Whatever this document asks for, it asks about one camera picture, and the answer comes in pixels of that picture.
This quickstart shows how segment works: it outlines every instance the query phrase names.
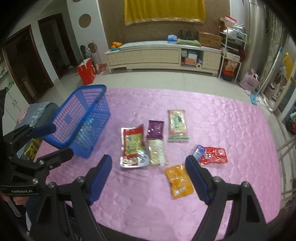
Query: fabric bag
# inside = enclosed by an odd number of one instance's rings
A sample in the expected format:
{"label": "fabric bag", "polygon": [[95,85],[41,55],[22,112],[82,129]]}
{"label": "fabric bag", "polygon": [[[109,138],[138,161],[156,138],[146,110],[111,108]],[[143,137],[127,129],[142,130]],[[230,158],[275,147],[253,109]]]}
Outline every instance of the fabric bag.
{"label": "fabric bag", "polygon": [[252,69],[251,73],[246,73],[243,77],[243,79],[240,81],[239,85],[249,91],[254,91],[259,86],[259,77],[254,72],[254,69]]}

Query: orange package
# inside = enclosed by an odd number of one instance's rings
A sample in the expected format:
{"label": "orange package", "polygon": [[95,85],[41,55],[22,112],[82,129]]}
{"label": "orange package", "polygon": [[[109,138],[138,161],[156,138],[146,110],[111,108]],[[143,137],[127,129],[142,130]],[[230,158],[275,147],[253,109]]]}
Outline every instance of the orange package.
{"label": "orange package", "polygon": [[166,168],[165,174],[170,181],[173,198],[184,197],[193,193],[193,186],[184,164]]}

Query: doorway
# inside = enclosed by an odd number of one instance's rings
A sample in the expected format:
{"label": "doorway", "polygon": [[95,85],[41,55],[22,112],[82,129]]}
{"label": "doorway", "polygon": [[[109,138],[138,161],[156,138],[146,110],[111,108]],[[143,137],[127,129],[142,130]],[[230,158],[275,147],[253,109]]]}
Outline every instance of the doorway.
{"label": "doorway", "polygon": [[37,102],[54,86],[37,51],[30,25],[7,40],[3,53],[17,87],[29,104]]}
{"label": "doorway", "polygon": [[61,13],[38,21],[41,36],[50,61],[59,79],[68,73],[77,61],[72,50]]}

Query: pink bedsheet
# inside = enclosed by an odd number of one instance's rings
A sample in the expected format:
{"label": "pink bedsheet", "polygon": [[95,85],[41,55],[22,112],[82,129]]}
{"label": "pink bedsheet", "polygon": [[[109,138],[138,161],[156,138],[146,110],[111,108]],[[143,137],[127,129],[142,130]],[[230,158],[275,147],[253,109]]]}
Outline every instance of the pink bedsheet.
{"label": "pink bedsheet", "polygon": [[[96,220],[109,228],[151,241],[186,241],[195,234],[207,206],[196,192],[172,199],[164,169],[122,169],[120,129],[149,120],[165,121],[168,136],[168,109],[184,109],[190,141],[168,143],[169,164],[183,163],[197,144],[223,147],[227,164],[206,166],[212,176],[240,184],[248,180],[261,204],[267,222],[280,208],[280,174],[272,135],[265,117],[257,106],[212,95],[155,89],[108,89],[111,117],[90,158],[74,156],[50,171],[47,182],[72,182],[96,166],[104,154],[112,156],[113,168],[100,199],[91,209]],[[54,151],[43,142],[37,157]],[[227,202],[216,238],[222,238],[230,215]]]}

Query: brown wall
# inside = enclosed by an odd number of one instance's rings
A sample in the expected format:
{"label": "brown wall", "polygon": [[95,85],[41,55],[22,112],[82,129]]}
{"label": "brown wall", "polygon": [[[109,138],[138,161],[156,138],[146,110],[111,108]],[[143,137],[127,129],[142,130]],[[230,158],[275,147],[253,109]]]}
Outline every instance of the brown wall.
{"label": "brown wall", "polygon": [[206,20],[203,24],[186,22],[146,22],[129,26],[124,22],[124,0],[98,0],[108,46],[112,42],[165,40],[169,34],[178,35],[191,30],[218,34],[220,17],[230,15],[229,0],[204,0]]}

